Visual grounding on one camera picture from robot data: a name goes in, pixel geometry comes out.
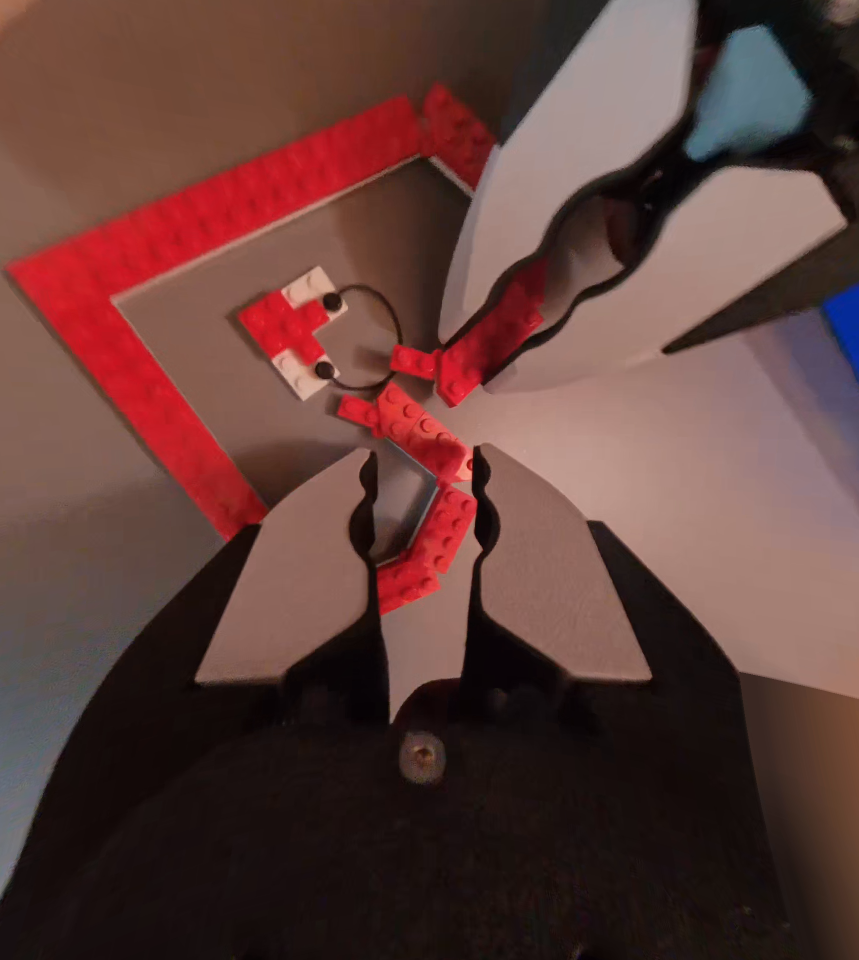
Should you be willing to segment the red brick heart frame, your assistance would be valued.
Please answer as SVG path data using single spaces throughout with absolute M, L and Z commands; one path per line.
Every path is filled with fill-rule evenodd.
M 15 260 L 6 273 L 123 415 L 148 450 L 229 542 L 268 514 L 181 390 L 124 317 L 120 302 L 149 282 L 265 233 L 411 162 L 427 161 L 473 196 L 495 137 L 446 87 L 434 85 L 418 115 L 406 96 L 144 205 L 60 244 Z M 394 346 L 391 380 L 431 380 L 449 407 L 495 374 L 542 323 L 547 259 L 512 278 L 495 306 L 453 346 L 426 353 Z M 468 482 L 468 448 L 406 407 L 380 421 L 381 395 L 340 401 L 339 415 L 385 437 L 435 475 Z

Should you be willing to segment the small red plate brick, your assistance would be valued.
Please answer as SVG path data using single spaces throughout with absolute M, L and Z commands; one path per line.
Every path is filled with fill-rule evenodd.
M 289 349 L 299 332 L 296 310 L 281 290 L 266 293 L 242 307 L 236 318 L 268 359 Z
M 268 356 L 276 358 L 290 351 L 304 366 L 315 366 L 325 353 L 316 339 L 316 330 L 330 321 L 323 304 L 315 299 L 293 307 L 283 298 L 276 302 L 273 309 Z

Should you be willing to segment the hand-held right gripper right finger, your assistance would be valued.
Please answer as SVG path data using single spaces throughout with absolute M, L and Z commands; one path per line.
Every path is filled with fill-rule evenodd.
M 473 450 L 472 599 L 488 625 L 580 681 L 638 684 L 649 665 L 580 509 L 492 443 Z

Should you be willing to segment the grey desk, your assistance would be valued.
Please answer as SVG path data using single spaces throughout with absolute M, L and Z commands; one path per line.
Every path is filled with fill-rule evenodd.
M 489 122 L 543 2 L 34 2 L 0 29 L 0 895 L 124 645 L 220 547 L 3 273 L 12 258 L 439 80 Z M 808 602 L 859 508 L 775 378 L 818 318 L 452 412 L 622 541 L 752 670 L 859 697 Z M 859 582 L 843 597 L 859 600 Z

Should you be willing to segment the white plate brick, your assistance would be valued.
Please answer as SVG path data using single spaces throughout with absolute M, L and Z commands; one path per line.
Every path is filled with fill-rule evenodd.
M 316 330 L 315 336 L 318 341 L 318 332 L 347 312 L 342 296 L 321 267 L 315 267 L 301 274 L 279 290 L 293 307 L 299 307 L 311 301 L 319 301 L 325 307 L 329 322 Z M 289 350 L 273 359 L 266 357 L 279 377 L 301 402 L 309 400 L 324 390 L 339 374 L 324 346 L 320 341 L 319 343 L 324 349 L 324 355 L 314 366 L 303 365 Z

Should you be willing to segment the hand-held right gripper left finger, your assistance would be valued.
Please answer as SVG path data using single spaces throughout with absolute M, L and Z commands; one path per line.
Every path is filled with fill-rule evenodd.
M 195 674 L 199 686 L 280 681 L 323 648 L 379 636 L 378 458 L 357 447 L 268 511 Z

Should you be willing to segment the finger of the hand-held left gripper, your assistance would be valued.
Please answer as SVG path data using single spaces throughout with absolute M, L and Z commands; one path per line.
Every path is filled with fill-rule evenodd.
M 650 361 L 847 227 L 817 173 L 723 167 L 668 215 L 638 267 L 574 306 L 483 390 L 543 391 Z
M 506 141 L 461 228 L 438 333 L 451 341 L 553 242 L 567 207 L 643 159 L 682 121 L 698 2 L 607 2 Z

